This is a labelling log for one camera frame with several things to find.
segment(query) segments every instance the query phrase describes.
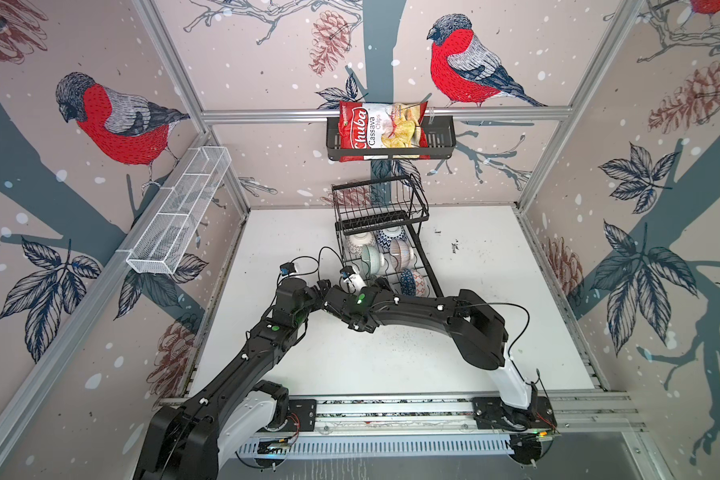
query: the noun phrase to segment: red-breasted bird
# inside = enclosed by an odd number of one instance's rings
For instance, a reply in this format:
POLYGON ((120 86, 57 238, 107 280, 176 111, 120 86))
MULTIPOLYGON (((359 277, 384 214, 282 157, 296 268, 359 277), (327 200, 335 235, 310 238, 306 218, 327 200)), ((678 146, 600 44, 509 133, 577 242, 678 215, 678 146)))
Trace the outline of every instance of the red-breasted bird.
POLYGON ((159 187, 152 181, 152 162, 168 148, 173 127, 190 117, 107 88, 79 72, 61 79, 56 101, 64 121, 76 120, 107 157, 126 165, 149 165, 150 179, 142 191, 149 185, 159 187))
POLYGON ((516 97, 535 107, 544 105, 525 90, 501 66, 499 57, 480 43, 466 15, 440 17, 427 35, 432 40, 432 81, 451 99, 480 106, 492 97, 516 97))

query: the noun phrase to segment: bag of chips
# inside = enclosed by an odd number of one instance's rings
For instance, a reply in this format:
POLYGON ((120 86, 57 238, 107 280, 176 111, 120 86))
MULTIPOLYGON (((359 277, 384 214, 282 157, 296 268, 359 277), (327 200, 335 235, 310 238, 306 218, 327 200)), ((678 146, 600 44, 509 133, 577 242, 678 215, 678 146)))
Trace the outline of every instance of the bag of chips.
MULTIPOLYGON (((364 104, 341 102, 339 105, 338 132, 341 147, 361 150, 366 148, 427 147, 422 132, 422 119, 427 102, 422 104, 364 104)), ((340 161, 373 160, 387 155, 342 157, 340 161)), ((424 155, 395 155, 394 158, 427 160, 424 155)))

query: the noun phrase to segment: white table surface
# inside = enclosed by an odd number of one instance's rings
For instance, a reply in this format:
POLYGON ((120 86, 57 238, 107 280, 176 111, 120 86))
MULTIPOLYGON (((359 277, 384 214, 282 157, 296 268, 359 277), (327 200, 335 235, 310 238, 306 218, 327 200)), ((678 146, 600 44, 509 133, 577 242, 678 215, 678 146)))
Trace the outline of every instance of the white table surface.
MULTIPOLYGON (((528 309, 530 326, 512 350, 526 379, 535 380, 538 368, 547 390, 593 388, 511 208, 432 206, 421 239, 444 295, 465 288, 486 302, 514 302, 528 309)), ((272 301, 279 266, 298 255, 316 256, 324 245, 338 249, 332 209, 251 212, 192 395, 240 351, 245 331, 272 301)), ((301 262, 314 270, 314 262, 301 262)), ((336 256, 324 250, 322 278, 335 283, 340 267, 336 256)), ((304 278, 309 284, 317 281, 316 274, 304 278)), ((511 342, 522 331, 525 314, 512 306, 495 309, 506 320, 511 342)), ((310 314, 307 336, 264 378, 304 396, 497 390, 485 370, 461 359, 446 335, 405 326, 360 333, 322 311, 310 314)))

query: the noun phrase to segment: white wire shelf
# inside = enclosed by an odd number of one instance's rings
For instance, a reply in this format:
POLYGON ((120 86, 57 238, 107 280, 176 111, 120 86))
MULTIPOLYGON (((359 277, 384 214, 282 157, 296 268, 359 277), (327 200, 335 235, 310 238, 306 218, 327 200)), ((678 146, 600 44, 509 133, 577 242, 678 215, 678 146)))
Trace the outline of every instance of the white wire shelf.
POLYGON ((200 147, 126 262, 139 274, 173 274, 230 167, 224 147, 200 147))

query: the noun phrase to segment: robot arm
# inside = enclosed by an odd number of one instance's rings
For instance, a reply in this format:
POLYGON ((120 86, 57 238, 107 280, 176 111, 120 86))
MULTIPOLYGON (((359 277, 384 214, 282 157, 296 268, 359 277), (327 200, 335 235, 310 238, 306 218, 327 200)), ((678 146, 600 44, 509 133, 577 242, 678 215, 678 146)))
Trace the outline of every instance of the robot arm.
POLYGON ((257 382, 297 344, 298 328, 319 309, 359 332, 406 325, 449 335, 462 358, 488 370, 500 389, 503 410, 494 415, 498 418, 480 418, 478 411, 478 420, 492 428, 528 428, 537 415, 536 389, 522 380, 506 357, 504 318, 480 296, 471 290, 434 299, 403 296, 394 293, 386 280, 356 285, 360 291, 351 294, 331 287, 328 280, 309 287, 299 278, 284 279, 276 302, 247 334, 246 344, 230 364, 179 408, 164 406, 154 415, 134 479, 214 479, 220 459, 229 458, 261 427, 280 426, 287 415, 287 390, 257 382))

